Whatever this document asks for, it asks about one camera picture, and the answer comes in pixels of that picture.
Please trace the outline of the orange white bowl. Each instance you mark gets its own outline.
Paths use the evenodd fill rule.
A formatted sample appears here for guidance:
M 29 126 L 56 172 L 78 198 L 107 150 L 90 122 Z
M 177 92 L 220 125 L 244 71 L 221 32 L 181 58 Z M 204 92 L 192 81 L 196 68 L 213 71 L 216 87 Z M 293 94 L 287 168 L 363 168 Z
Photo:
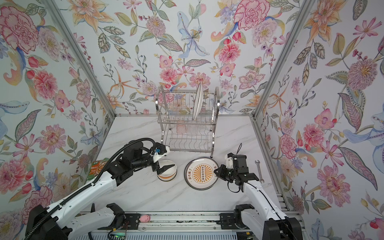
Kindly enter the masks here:
M 168 165 L 174 165 L 173 167 L 167 169 L 164 173 L 158 175 L 158 178 L 163 182 L 169 182 L 173 180 L 177 175 L 177 166 L 176 164 L 171 160 L 162 160 L 159 162 L 160 167 L 168 166 Z

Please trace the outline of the white plate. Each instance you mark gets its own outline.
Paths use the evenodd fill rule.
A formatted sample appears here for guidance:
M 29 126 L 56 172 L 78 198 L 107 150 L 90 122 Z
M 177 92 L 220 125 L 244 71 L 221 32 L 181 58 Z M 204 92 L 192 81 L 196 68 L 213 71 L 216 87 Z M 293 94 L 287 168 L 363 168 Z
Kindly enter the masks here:
M 198 158 L 190 161 L 184 170 L 184 179 L 194 190 L 204 191 L 213 187 L 218 180 L 214 173 L 219 165 L 211 158 Z
M 201 112 L 202 105 L 203 105 L 203 98 L 204 98 L 204 88 L 202 84 L 199 84 L 196 91 L 195 103 L 193 108 L 193 117 L 192 117 L 193 121 L 195 121 L 198 118 L 198 115 Z

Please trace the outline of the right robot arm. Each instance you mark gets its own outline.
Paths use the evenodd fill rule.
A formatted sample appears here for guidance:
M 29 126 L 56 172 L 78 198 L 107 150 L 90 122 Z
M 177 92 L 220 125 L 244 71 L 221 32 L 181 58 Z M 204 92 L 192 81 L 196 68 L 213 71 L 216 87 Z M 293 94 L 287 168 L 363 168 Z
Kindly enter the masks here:
M 296 218 L 282 212 L 264 191 L 259 178 L 248 168 L 228 169 L 221 165 L 214 173 L 234 183 L 251 201 L 237 205 L 232 213 L 220 214 L 218 224 L 223 230 L 250 230 L 258 240 L 302 240 L 302 227 Z

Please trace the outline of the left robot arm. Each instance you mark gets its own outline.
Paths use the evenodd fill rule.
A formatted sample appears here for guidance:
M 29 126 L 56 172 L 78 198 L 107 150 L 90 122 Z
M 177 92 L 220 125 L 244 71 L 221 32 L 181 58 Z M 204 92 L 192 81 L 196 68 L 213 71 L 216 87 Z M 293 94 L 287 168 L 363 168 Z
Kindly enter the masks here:
M 121 229 L 129 223 L 125 211 L 116 203 L 99 211 L 80 216 L 79 213 L 99 197 L 115 189 L 134 172 L 151 167 L 159 174 L 173 167 L 160 167 L 159 160 L 170 153 L 170 147 L 150 138 L 130 141 L 114 153 L 99 174 L 88 184 L 67 197 L 30 213 L 25 238 L 27 240 L 69 240 L 100 229 Z

